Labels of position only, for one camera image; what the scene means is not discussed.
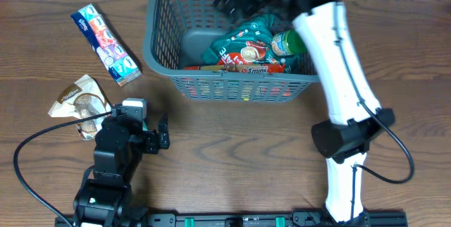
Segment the green lidded jar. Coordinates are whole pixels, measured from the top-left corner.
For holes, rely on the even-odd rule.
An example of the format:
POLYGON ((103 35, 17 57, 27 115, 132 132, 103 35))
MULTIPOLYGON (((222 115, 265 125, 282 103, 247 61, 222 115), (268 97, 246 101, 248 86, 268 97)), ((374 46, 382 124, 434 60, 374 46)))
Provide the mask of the green lidded jar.
POLYGON ((271 47, 277 56, 292 56, 307 52, 301 37, 294 30, 279 32, 273 36, 271 47))

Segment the green coffee bag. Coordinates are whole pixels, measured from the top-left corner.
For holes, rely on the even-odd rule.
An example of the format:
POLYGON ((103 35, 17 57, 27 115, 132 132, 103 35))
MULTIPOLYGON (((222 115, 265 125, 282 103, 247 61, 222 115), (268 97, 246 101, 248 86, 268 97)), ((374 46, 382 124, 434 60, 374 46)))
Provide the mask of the green coffee bag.
POLYGON ((263 14, 243 22, 231 32, 214 40, 202 53, 203 62, 207 66, 280 63, 285 64, 283 73, 296 71, 306 52, 292 56, 277 56, 271 47, 274 20, 274 15, 263 14))

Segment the orange spaghetti pack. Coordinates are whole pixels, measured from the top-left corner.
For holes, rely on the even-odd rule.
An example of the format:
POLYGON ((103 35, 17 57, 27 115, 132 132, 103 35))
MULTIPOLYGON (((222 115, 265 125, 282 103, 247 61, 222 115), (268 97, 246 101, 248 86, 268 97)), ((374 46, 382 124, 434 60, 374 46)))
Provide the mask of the orange spaghetti pack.
POLYGON ((226 71, 236 73, 283 73, 285 64, 280 63, 257 63, 257 64, 225 64, 212 66, 188 66, 184 70, 208 70, 208 71, 226 71))

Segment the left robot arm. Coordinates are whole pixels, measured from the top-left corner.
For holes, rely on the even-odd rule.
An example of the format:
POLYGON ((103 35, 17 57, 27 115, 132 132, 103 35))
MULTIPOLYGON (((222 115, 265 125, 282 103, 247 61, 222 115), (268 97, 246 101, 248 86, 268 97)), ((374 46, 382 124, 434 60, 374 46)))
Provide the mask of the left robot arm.
POLYGON ((147 208, 132 207, 132 177, 144 154, 170 147, 168 115, 157 130, 143 128, 144 106, 119 104, 96 134, 94 165, 84 174, 73 208, 74 226, 146 226, 147 208))

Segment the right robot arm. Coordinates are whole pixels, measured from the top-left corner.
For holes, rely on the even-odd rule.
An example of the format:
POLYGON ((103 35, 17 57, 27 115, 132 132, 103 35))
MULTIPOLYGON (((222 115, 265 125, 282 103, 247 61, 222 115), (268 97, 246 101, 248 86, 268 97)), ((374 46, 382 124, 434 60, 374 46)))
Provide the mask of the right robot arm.
POLYGON ((363 214, 362 168, 369 144, 382 132, 379 121, 392 124, 391 109, 375 97, 362 70, 341 0, 214 0, 233 20, 272 6, 292 22, 314 63, 326 97, 328 120, 311 134, 326 158, 328 194, 325 210, 333 224, 355 223, 363 214))

